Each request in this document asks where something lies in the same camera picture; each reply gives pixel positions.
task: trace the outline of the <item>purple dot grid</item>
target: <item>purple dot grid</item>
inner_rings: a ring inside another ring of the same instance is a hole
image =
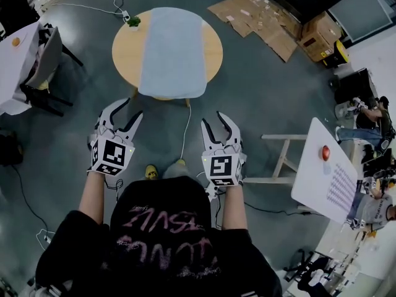
[[[337,163],[327,192],[327,200],[342,210],[349,212],[355,191],[356,183],[353,183],[348,173]]]

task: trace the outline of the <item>concrete floor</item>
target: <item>concrete floor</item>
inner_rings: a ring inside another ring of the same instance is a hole
[[[200,120],[206,118],[210,124],[218,125],[221,133],[215,113],[219,110],[241,130],[248,155],[247,175],[268,176],[275,168],[282,143],[264,142],[261,134],[306,134],[313,117],[330,131],[334,129],[334,96],[327,86],[331,73],[311,62],[299,48],[284,63],[256,34],[241,38],[207,10],[220,1],[125,0],[124,8],[130,15],[161,6],[187,9],[207,21],[222,41],[224,58],[220,71],[205,94],[191,100],[192,117],[184,152],[191,172],[203,169]],[[114,10],[111,0],[67,2]],[[53,93],[72,101],[74,107],[60,106],[65,112],[63,118],[36,108],[17,116],[3,115],[0,125],[17,131],[25,149],[24,162],[18,169],[26,196],[50,230],[56,230],[68,211],[79,204],[90,163],[87,134],[100,111],[117,99],[131,96],[132,88],[118,74],[111,58],[113,39],[122,20],[71,6],[53,6],[44,14],[44,20],[59,27],[64,44],[85,64],[81,69],[64,56],[51,83]],[[134,139],[136,152],[122,176],[125,186],[141,178],[147,164],[156,164],[162,171],[180,156],[188,118],[182,100],[163,102],[139,95],[117,116],[116,125],[124,125],[127,117],[139,110],[144,110],[144,118]],[[292,144],[288,158],[298,163],[302,149],[302,144]],[[35,234],[43,225],[24,204],[12,168],[0,168],[0,186],[0,275],[20,290],[34,274],[42,253]],[[294,211],[297,203],[291,199],[290,191],[289,186],[244,186],[246,202],[269,210]],[[106,191],[107,222],[114,205],[114,192]],[[216,207],[217,203],[212,203],[213,213]],[[324,217],[287,217],[248,207],[246,210],[253,242],[276,271],[288,265],[297,249],[315,248],[328,224]]]

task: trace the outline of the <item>green plant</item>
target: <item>green plant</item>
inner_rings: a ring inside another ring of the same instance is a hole
[[[139,26],[140,22],[141,19],[139,17],[131,17],[126,23],[128,23],[130,27],[137,27]]]

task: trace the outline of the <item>yellow shoe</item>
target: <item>yellow shoe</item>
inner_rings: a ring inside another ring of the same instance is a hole
[[[148,180],[158,179],[158,172],[154,165],[147,165],[145,177]]]
[[[186,166],[186,161],[183,160],[182,158],[180,158],[180,159],[177,160],[176,162],[177,162],[177,164],[182,164],[182,165]]]

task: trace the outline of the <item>white tabletop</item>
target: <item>white tabletop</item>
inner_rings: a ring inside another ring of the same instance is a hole
[[[330,158],[321,158],[327,145]],[[294,200],[324,216],[344,223],[352,206],[358,173],[330,132],[313,118],[304,146],[295,183]]]
[[[19,85],[28,77],[38,50],[39,22],[16,31],[0,42],[0,114],[18,114],[30,108]],[[20,39],[13,46],[14,38]]]

